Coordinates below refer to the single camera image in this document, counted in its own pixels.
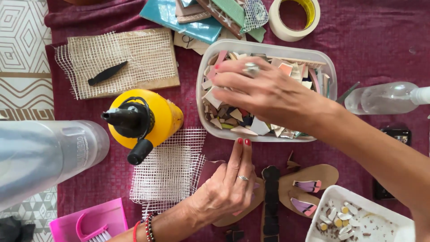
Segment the black nozzle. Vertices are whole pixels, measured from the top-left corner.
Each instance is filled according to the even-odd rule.
[[[140,115],[136,111],[127,109],[111,109],[103,112],[101,117],[113,126],[134,129],[140,124]]]
[[[145,160],[145,158],[151,153],[153,149],[151,141],[141,139],[137,141],[137,144],[127,156],[127,160],[132,165],[139,165]]]

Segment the water bottle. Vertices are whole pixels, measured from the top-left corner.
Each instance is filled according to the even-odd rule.
[[[0,211],[101,162],[109,136],[91,121],[0,121]]]
[[[430,104],[430,87],[403,81],[355,89],[345,99],[354,114],[401,114],[421,104]]]

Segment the plastic bottle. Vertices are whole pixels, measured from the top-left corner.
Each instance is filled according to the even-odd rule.
[[[132,165],[142,163],[154,147],[178,131],[184,122],[180,108],[144,89],[119,95],[101,117],[109,124],[116,141],[132,149],[127,156]]]
[[[401,114],[421,104],[430,104],[430,87],[410,82],[362,87],[345,99],[345,107],[354,114]]]
[[[109,136],[91,121],[0,121],[0,211],[101,162]]]

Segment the patterned rug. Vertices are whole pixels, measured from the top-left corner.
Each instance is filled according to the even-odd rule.
[[[43,22],[45,0],[0,0],[0,115],[8,120],[54,120],[52,82],[45,45],[51,30]],[[57,218],[56,186],[0,211],[36,225],[34,242],[51,242]]]

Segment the hand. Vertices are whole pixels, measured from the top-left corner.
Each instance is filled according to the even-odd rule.
[[[242,70],[247,62],[260,67],[260,72],[254,79],[243,75]],[[326,116],[332,116],[340,107],[336,102],[307,89],[260,57],[224,61],[215,68],[218,74],[212,83],[235,91],[214,90],[214,97],[234,107],[243,108],[270,124],[312,134],[320,128],[320,122]]]
[[[189,206],[199,221],[210,224],[251,204],[255,183],[249,139],[235,141],[228,164],[222,164],[191,197]]]

